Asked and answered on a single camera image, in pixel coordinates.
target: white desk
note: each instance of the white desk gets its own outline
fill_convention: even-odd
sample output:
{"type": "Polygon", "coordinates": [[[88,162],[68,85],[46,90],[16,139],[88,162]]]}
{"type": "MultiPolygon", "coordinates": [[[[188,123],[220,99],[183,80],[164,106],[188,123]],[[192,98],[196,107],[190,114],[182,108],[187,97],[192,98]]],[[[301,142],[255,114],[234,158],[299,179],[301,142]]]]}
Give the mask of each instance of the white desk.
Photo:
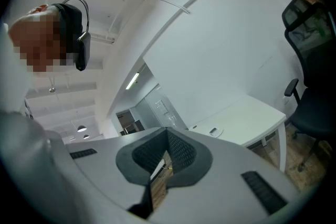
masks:
{"type": "Polygon", "coordinates": [[[210,135],[213,128],[223,129],[218,138],[241,146],[249,146],[261,140],[266,145],[265,137],[276,132],[278,137],[278,167],[284,172],[286,165],[286,115],[271,106],[248,95],[222,111],[204,119],[189,128],[190,131],[210,135]]]}

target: chair wheel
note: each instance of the chair wheel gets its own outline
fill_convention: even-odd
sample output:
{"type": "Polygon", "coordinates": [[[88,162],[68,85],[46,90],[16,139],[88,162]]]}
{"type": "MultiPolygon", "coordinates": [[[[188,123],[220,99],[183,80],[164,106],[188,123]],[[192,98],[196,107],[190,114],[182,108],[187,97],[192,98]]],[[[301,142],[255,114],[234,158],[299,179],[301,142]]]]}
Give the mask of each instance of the chair wheel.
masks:
{"type": "Polygon", "coordinates": [[[299,171],[299,172],[302,172],[304,169],[305,169],[305,166],[301,163],[301,164],[298,166],[298,171],[299,171]]]}

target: chair seat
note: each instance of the chair seat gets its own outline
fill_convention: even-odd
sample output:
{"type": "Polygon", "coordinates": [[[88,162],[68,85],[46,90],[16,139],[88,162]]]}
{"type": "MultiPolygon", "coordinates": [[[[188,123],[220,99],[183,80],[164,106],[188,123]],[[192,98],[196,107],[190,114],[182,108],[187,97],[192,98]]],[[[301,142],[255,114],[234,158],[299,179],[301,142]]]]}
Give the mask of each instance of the chair seat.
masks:
{"type": "Polygon", "coordinates": [[[292,124],[302,133],[329,140],[336,132],[334,96],[305,89],[300,103],[291,117],[292,124]]]}

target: rectangular light fixture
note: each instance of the rectangular light fixture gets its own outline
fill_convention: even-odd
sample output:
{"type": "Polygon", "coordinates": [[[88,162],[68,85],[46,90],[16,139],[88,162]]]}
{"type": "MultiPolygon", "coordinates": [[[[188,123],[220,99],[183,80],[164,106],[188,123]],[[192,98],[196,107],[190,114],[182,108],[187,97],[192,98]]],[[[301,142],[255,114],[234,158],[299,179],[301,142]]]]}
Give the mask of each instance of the rectangular light fixture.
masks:
{"type": "Polygon", "coordinates": [[[135,82],[136,78],[138,77],[139,73],[136,73],[133,77],[133,79],[131,80],[131,82],[128,84],[128,86],[126,87],[126,90],[128,90],[129,88],[131,88],[132,84],[135,82]]]}

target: white table leg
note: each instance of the white table leg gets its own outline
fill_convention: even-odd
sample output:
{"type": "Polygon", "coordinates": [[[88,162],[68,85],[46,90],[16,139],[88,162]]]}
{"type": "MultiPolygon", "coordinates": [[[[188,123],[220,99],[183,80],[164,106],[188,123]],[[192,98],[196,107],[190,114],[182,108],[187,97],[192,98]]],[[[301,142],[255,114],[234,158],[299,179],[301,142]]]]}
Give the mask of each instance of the white table leg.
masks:
{"type": "Polygon", "coordinates": [[[261,139],[261,144],[263,146],[267,146],[267,143],[266,143],[266,138],[264,137],[263,139],[261,139]]]}
{"type": "Polygon", "coordinates": [[[275,134],[278,137],[278,143],[277,143],[277,150],[278,150],[278,167],[280,171],[285,171],[286,166],[286,130],[285,130],[285,124],[282,123],[279,125],[279,127],[276,129],[275,134]]]}

